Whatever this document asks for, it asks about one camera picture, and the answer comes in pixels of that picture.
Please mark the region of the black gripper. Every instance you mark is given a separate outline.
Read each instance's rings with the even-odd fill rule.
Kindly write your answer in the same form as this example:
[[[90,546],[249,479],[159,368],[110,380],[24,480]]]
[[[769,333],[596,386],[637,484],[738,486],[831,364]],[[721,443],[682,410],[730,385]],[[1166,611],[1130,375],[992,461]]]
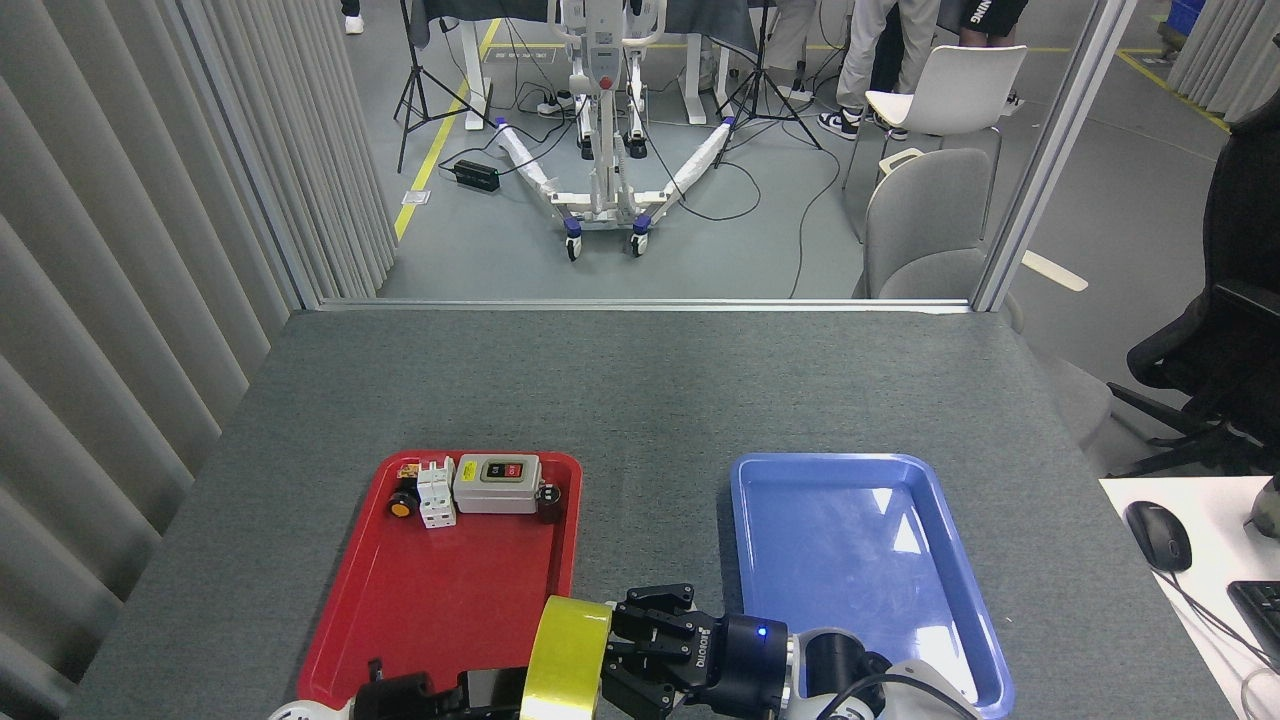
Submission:
[[[527,667],[470,670],[460,674],[462,719],[520,719]]]
[[[611,633],[648,653],[607,653],[603,698],[631,719],[667,719],[682,696],[704,688],[703,703],[716,714],[773,717],[786,684],[787,625],[740,614],[716,621],[694,607],[694,596],[690,584],[626,591]],[[695,659],[709,642],[708,661]]]

